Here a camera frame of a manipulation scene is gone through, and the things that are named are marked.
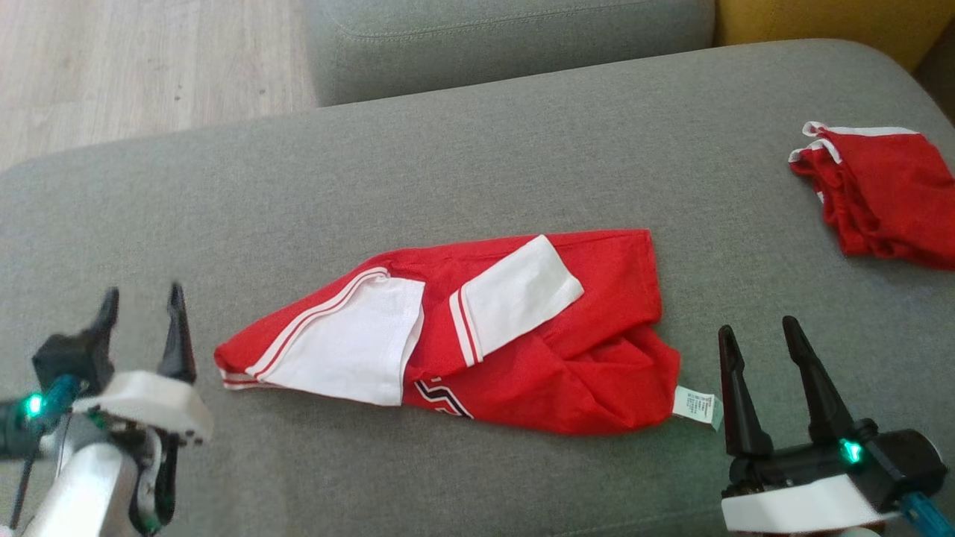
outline white plastic mount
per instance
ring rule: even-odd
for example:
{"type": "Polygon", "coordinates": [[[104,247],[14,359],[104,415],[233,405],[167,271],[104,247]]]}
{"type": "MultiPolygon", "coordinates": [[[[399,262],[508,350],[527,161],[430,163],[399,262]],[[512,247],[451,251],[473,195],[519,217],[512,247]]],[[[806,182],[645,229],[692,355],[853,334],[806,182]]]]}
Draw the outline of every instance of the white plastic mount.
{"type": "Polygon", "coordinates": [[[808,533],[868,526],[899,516],[879,513],[846,474],[723,500],[726,529],[749,533],[808,533]]]}
{"type": "Polygon", "coordinates": [[[148,371],[117,373],[106,390],[73,403],[73,410],[98,411],[163,429],[195,443],[212,440],[212,413],[192,385],[148,371]]]}

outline clothing tag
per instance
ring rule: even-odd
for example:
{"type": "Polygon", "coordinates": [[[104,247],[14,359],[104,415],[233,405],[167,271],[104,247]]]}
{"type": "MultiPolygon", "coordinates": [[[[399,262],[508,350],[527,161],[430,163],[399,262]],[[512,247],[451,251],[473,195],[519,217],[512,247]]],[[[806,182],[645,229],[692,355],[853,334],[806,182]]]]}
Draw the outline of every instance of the clothing tag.
{"type": "Polygon", "coordinates": [[[723,401],[713,394],[701,394],[677,386],[673,414],[706,423],[718,431],[723,423],[723,401]]]}

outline sofa cushion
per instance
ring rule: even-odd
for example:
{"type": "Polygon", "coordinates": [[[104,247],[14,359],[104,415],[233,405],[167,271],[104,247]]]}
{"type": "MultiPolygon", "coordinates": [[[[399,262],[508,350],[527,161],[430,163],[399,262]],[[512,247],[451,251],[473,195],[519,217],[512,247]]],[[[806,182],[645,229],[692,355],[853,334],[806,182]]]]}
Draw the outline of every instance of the sofa cushion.
{"type": "MultiPolygon", "coordinates": [[[[714,535],[721,434],[569,438],[291,391],[227,392],[214,347],[400,247],[646,227],[681,382],[718,393],[731,324],[765,429],[808,440],[785,314],[857,418],[955,458],[955,274],[846,259],[786,162],[807,119],[955,129],[861,45],[713,49],[320,109],[26,162],[0,176],[0,393],[119,285],[112,356],[152,369],[181,279],[216,437],[180,454],[169,535],[714,535]]],[[[3,483],[17,468],[3,467],[3,483]]],[[[38,484],[32,490],[42,487],[38,484]]],[[[11,487],[0,487],[10,504],[11,487]]],[[[955,516],[955,495],[937,500],[955,516]]]]}
{"type": "Polygon", "coordinates": [[[712,0],[304,0],[323,106],[709,47],[712,0]]]}

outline black stripe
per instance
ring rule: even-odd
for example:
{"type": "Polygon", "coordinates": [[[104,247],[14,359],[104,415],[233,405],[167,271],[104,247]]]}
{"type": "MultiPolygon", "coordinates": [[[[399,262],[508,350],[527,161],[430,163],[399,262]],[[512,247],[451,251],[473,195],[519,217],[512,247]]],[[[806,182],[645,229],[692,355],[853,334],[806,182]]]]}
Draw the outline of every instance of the black stripe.
{"type": "Polygon", "coordinates": [[[471,416],[468,413],[468,411],[464,410],[464,407],[461,406],[461,403],[457,402],[457,398],[455,397],[455,395],[449,392],[447,389],[429,388],[428,385],[425,384],[423,380],[418,380],[417,382],[414,383],[414,385],[418,387],[418,391],[427,400],[429,401],[444,400],[457,411],[457,414],[459,416],[474,419],[474,417],[471,416]]]}

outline yellow cushion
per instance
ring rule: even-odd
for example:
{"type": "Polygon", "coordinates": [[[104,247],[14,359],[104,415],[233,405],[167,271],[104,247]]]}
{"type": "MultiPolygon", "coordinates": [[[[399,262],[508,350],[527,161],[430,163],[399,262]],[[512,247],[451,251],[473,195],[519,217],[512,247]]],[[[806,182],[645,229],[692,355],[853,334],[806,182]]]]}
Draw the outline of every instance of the yellow cushion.
{"type": "Polygon", "coordinates": [[[717,0],[716,45],[833,37],[914,70],[955,16],[953,0],[717,0]]]}

